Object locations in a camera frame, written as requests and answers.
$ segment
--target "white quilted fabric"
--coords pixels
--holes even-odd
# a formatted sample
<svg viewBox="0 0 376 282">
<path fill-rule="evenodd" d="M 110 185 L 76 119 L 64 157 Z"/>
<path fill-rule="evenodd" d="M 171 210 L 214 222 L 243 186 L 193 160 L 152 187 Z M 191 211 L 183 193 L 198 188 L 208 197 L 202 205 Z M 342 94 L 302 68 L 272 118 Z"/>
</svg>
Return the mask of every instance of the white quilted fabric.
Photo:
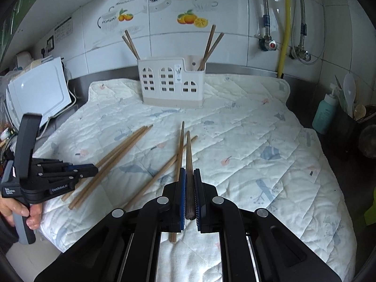
<svg viewBox="0 0 376 282">
<path fill-rule="evenodd" d="M 355 270 L 356 239 L 343 194 L 315 131 L 303 128 L 285 102 L 289 85 L 275 78 L 207 75 L 201 109 L 144 105 L 139 82 L 94 82 L 89 101 L 34 156 L 74 164 L 96 163 L 142 125 L 153 129 L 102 181 L 82 207 L 68 210 L 55 198 L 45 203 L 41 231 L 67 250 L 113 208 L 148 182 L 176 151 L 181 122 L 198 135 L 193 166 L 204 182 L 238 207 L 264 207 L 292 230 L 343 281 Z M 174 169 L 135 205 L 162 193 Z M 202 235 L 186 222 L 177 244 L 163 234 L 157 281 L 221 281 L 217 234 Z"/>
</svg>

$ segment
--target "yellow gas hose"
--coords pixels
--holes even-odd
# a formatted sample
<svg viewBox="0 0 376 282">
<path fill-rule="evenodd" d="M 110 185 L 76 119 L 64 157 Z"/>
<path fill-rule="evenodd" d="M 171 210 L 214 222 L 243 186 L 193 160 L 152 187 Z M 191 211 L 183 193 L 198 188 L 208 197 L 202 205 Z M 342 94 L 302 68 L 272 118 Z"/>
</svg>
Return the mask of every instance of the yellow gas hose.
<svg viewBox="0 0 376 282">
<path fill-rule="evenodd" d="M 288 42 L 291 34 L 291 0 L 285 0 L 285 35 L 283 36 L 283 44 L 281 49 L 281 55 L 279 56 L 277 78 L 281 78 L 283 72 L 283 66 L 285 65 L 286 53 L 288 48 Z"/>
</svg>

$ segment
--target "dark sleeve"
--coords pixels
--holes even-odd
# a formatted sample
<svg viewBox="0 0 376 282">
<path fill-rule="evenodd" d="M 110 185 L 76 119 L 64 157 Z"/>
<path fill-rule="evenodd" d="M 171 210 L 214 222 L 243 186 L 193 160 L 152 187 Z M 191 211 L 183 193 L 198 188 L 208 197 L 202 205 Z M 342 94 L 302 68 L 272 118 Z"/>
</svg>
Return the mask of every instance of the dark sleeve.
<svg viewBox="0 0 376 282">
<path fill-rule="evenodd" d="M 6 255 L 14 243 L 18 242 L 16 228 L 11 227 L 0 214 L 0 253 Z"/>
</svg>

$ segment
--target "tiled wall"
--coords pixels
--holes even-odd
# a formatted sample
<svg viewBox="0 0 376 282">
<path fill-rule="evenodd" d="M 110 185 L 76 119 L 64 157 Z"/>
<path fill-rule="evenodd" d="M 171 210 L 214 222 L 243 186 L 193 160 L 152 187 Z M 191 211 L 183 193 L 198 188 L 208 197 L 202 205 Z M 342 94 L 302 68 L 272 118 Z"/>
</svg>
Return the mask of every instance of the tiled wall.
<svg viewBox="0 0 376 282">
<path fill-rule="evenodd" d="M 376 31 L 357 0 L 323 0 L 327 34 L 319 83 L 329 88 L 353 73 L 359 102 L 376 104 Z"/>
<path fill-rule="evenodd" d="M 325 30 L 323 1 L 327 35 L 325 53 L 320 55 Z M 294 38 L 297 45 L 299 1 L 291 0 L 291 7 L 292 14 L 297 12 Z M 308 66 L 286 58 L 284 72 L 329 87 L 330 82 L 335 82 L 334 74 L 342 81 L 351 71 L 359 80 L 361 97 L 367 104 L 375 77 L 375 53 L 371 49 L 375 47 L 376 38 L 375 29 L 363 9 L 356 0 L 305 0 L 305 8 L 308 26 L 305 49 L 312 54 L 312 61 L 319 59 Z M 195 18 L 184 17 L 189 10 L 198 18 L 206 19 L 207 26 L 189 24 Z M 269 0 L 269 12 L 271 34 L 281 48 L 285 0 Z M 258 37 L 264 35 L 262 15 L 262 0 L 95 0 L 72 15 L 73 33 L 55 43 L 51 53 L 64 57 L 75 78 L 136 65 L 135 57 L 121 39 L 125 29 L 131 33 L 143 58 L 203 54 L 211 25 L 216 24 L 216 31 L 224 32 L 225 36 L 209 62 L 276 71 L 280 50 L 262 52 L 258 48 Z M 187 18 L 188 24 L 180 24 L 179 18 L 181 23 Z M 34 46 L 34 58 L 40 57 L 41 48 L 53 32 L 54 29 Z"/>
<path fill-rule="evenodd" d="M 323 47 L 324 26 L 322 0 L 305 0 L 308 35 L 305 48 L 316 59 Z M 300 13 L 297 7 L 297 22 Z M 119 21 L 121 9 L 124 15 Z M 208 21 L 205 27 L 180 24 L 180 14 L 189 10 L 198 18 Z M 271 34 L 279 43 L 285 25 L 285 0 L 269 0 Z M 108 69 L 136 65 L 136 59 L 121 39 L 125 29 L 132 35 L 141 57 L 163 55 L 203 54 L 212 24 L 225 36 L 209 62 L 229 63 L 276 71 L 280 50 L 262 52 L 258 37 L 262 28 L 262 0 L 95 0 L 78 9 L 73 15 L 73 33 L 55 43 L 51 52 L 64 57 L 73 77 Z M 113 21 L 102 25 L 103 20 Z M 33 48 L 33 57 L 40 50 L 53 29 Z M 313 66 L 286 59 L 284 72 L 311 82 L 318 82 L 322 60 Z"/>
</svg>

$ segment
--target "label sticker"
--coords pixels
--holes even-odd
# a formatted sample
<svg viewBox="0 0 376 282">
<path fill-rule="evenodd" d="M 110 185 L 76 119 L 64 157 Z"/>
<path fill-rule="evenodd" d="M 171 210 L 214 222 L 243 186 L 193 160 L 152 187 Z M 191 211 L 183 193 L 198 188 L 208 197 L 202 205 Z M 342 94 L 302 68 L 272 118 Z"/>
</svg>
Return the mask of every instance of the label sticker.
<svg viewBox="0 0 376 282">
<path fill-rule="evenodd" d="M 65 37 L 73 33 L 73 22 L 72 17 L 69 17 L 67 20 L 62 22 L 59 26 L 55 27 L 55 42 L 59 43 Z"/>
<path fill-rule="evenodd" d="M 175 70 L 175 84 L 181 84 L 182 83 L 182 65 L 174 65 Z"/>
</svg>

